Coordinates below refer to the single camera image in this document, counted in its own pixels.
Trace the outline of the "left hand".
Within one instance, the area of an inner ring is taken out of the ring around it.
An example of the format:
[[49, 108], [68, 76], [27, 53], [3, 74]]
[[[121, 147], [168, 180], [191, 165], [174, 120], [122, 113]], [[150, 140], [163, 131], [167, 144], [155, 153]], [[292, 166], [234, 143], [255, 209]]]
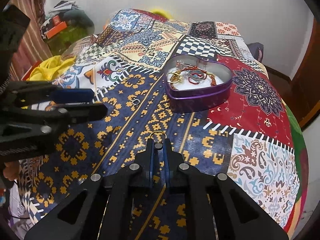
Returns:
[[19, 161], [13, 161], [4, 163], [5, 167], [3, 169], [3, 176], [9, 181], [13, 181], [18, 177], [19, 174]]

